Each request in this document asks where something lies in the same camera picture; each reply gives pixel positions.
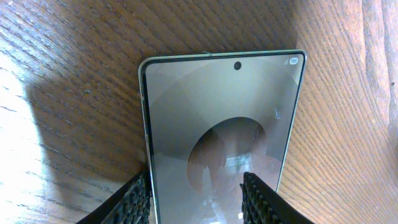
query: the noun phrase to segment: screen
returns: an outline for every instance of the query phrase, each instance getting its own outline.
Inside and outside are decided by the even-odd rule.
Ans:
[[[159,223],[243,223],[244,172],[277,189],[303,64],[286,54],[146,66]]]

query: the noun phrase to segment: small black hole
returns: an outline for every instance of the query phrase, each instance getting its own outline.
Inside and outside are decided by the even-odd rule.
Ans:
[[[235,64],[234,64],[235,70],[239,70],[239,69],[241,69],[241,67],[242,67],[242,63],[241,62],[235,62]]]

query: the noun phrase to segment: wooden table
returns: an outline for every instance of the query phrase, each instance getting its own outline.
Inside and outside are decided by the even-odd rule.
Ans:
[[[396,223],[398,1],[84,2],[0,3],[2,223],[76,222],[145,167],[142,59],[296,48],[281,196],[316,223]]]

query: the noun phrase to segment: phone screen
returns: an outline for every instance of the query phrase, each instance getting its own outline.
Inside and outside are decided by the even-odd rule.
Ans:
[[[159,223],[243,223],[244,172],[277,190],[304,60],[257,55],[144,66]]]

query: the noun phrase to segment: tabletop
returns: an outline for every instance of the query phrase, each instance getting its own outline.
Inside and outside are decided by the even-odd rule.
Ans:
[[[146,167],[146,57],[304,49],[280,195],[315,223],[394,223],[398,1],[0,2],[2,222],[74,223]]]

